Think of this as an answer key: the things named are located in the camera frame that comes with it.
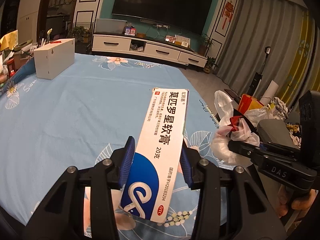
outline green accent wall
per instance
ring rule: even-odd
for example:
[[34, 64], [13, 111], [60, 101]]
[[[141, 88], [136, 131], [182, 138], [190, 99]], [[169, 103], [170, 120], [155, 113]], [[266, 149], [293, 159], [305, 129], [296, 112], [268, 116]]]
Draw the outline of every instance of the green accent wall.
[[[158, 32], [160, 34], [160, 37], [158, 36], [157, 28], [153, 27], [151, 24], [146, 24], [140, 22], [139, 18], [136, 17], [129, 17], [129, 16], [119, 16], [119, 15], [112, 15], [112, 8], [113, 3], [115, 0], [103, 0], [102, 7], [101, 7], [101, 13], [100, 18], [103, 19], [118, 19], [118, 20], [126, 20], [128, 23], [132, 23], [133, 26], [136, 27], [138, 33], [146, 33], [148, 37], [155, 38], [163, 38], [167, 35], [167, 29], [165, 28], [158, 28]], [[204, 28], [202, 33], [207, 33], [208, 29], [211, 24], [211, 20], [214, 15], [214, 11], [216, 9], [218, 0], [212, 0], [211, 7], [207, 16], [207, 20], [204, 24]], [[191, 39], [190, 47], [191, 49], [194, 49], [195, 51], [199, 48], [199, 40], [200, 36], [198, 34], [192, 33], [188, 30], [184, 30], [181, 28], [177, 28], [174, 26], [171, 26], [168, 30], [168, 35], [174, 36], [175, 34], [180, 34], [181, 36], [187, 37]]]

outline paper roll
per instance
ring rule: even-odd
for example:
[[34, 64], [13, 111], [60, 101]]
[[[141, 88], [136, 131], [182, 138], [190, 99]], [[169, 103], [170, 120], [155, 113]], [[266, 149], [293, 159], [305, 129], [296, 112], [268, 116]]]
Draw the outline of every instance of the paper roll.
[[263, 96], [261, 97], [260, 102], [264, 106], [269, 104], [271, 102], [271, 99], [273, 98], [273, 96], [277, 92], [278, 88], [279, 88], [278, 84], [276, 82], [274, 82], [273, 80], [271, 80], [270, 85], [268, 86], [266, 92], [264, 92]]

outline white and blue medicine box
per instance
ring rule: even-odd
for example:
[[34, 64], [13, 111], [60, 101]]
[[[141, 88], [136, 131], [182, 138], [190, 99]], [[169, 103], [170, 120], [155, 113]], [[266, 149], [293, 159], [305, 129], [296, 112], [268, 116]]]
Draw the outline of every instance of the white and blue medicine box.
[[180, 161], [187, 104], [188, 90], [153, 89], [121, 198], [124, 211], [165, 222]]

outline flat screen tv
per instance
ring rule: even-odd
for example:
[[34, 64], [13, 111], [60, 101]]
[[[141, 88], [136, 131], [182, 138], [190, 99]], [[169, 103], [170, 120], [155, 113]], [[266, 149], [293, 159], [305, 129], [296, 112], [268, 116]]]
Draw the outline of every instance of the flat screen tv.
[[154, 20], [201, 34], [212, 0], [115, 0], [112, 14]]

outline black drawer handle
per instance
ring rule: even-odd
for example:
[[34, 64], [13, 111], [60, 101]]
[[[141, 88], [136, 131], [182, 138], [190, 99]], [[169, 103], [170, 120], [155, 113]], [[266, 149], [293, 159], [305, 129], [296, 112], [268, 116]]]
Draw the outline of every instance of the black drawer handle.
[[191, 61], [194, 61], [194, 62], [196, 62], [196, 63], [199, 63], [198, 60], [194, 60], [194, 59], [191, 59], [191, 58], [188, 58], [188, 60], [191, 60]]
[[106, 45], [108, 45], [108, 44], [110, 44], [110, 45], [119, 45], [119, 43], [114, 43], [114, 42], [104, 42], [104, 44], [106, 44]]
[[161, 50], [157, 50], [157, 49], [156, 49], [156, 52], [161, 52], [161, 53], [164, 53], [164, 54], [170, 54], [170, 52], [165, 52], [165, 51], [161, 51]]

